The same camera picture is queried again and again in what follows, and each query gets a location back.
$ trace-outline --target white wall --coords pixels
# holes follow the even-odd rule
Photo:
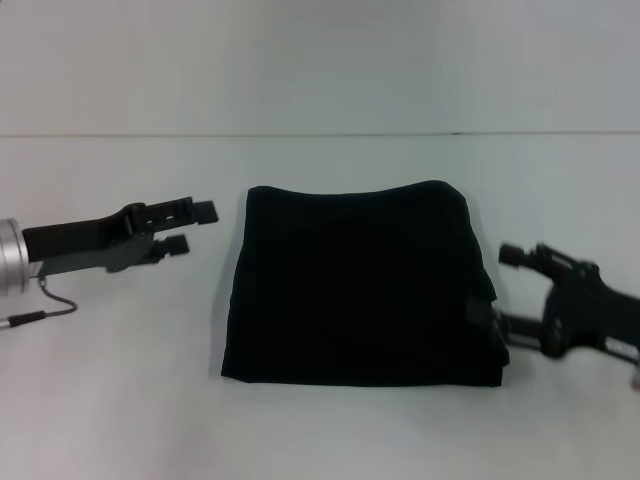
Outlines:
[[[80,312],[0,333],[0,478],[635,474],[631,372],[592,353],[513,352],[499,390],[217,372],[240,207],[259,184],[442,179],[469,201],[506,308],[538,315],[548,283],[499,267],[503,241],[596,260],[640,294],[640,135],[557,134],[640,130],[638,17],[630,0],[0,3],[0,218],[26,228],[183,196],[221,217],[187,230],[186,257],[52,278]],[[556,133],[287,137],[455,131]],[[36,308],[52,305],[33,288],[0,316]]]
[[[0,133],[640,130],[634,0],[8,0]]]

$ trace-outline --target robotic arm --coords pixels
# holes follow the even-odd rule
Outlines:
[[[155,264],[165,256],[189,253],[184,235],[155,240],[158,232],[218,221],[213,202],[184,198],[157,205],[135,203],[100,220],[20,230],[15,220],[0,220],[0,297],[24,293],[38,278],[45,295],[71,306],[59,312],[33,312],[0,319],[0,329],[71,313],[77,305],[46,288],[46,277],[93,267],[120,272]]]
[[[542,321],[498,313],[508,344],[534,348],[550,358],[562,358],[572,348],[590,347],[638,365],[640,300],[605,285],[597,265],[576,261],[543,244],[528,254],[502,245],[499,261],[535,270],[553,281]]]

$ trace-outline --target folded black towel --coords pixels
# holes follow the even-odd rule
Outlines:
[[[249,191],[222,375],[246,382],[497,386],[496,295],[443,182],[345,195]]]

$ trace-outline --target black fabric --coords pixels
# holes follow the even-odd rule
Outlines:
[[[222,375],[245,382],[497,386],[508,363],[467,301],[496,298],[464,197],[249,191]]]

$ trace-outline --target black wire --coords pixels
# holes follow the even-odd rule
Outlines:
[[[64,303],[65,305],[69,305],[71,308],[66,308],[64,310],[57,310],[55,312],[46,312],[47,317],[59,317],[61,315],[68,315],[69,313],[73,313],[78,310],[78,304],[71,300],[67,300],[66,298],[59,297],[54,295],[49,290],[47,290],[47,278],[39,277],[38,284],[40,285],[40,290],[51,300],[55,300],[56,302]]]

